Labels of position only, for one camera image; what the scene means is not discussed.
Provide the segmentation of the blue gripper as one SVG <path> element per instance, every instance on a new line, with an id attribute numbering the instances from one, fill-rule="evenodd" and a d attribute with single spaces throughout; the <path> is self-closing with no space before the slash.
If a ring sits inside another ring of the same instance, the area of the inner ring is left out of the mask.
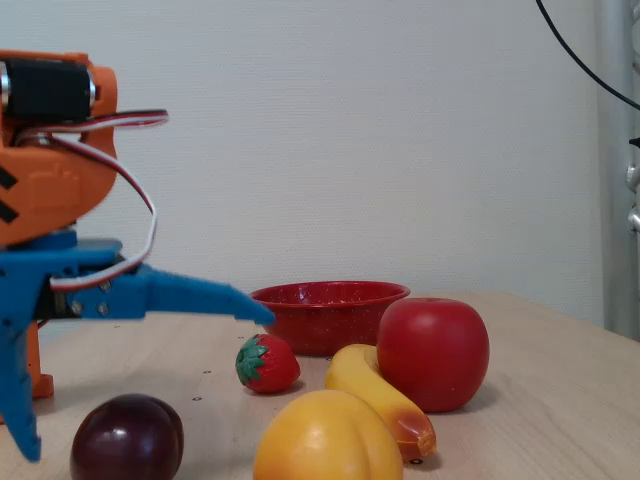
<path id="1" fill-rule="evenodd" d="M 142 318 L 144 293 L 130 271 L 71 291 L 52 278 L 84 278 L 124 260 L 116 239 L 80 239 L 54 232 L 1 250 L 1 417 L 24 458 L 38 462 L 41 440 L 33 411 L 26 333 L 32 320 Z M 275 314 L 230 284 L 146 266 L 146 309 L 152 312 L 227 315 L 269 326 Z"/>

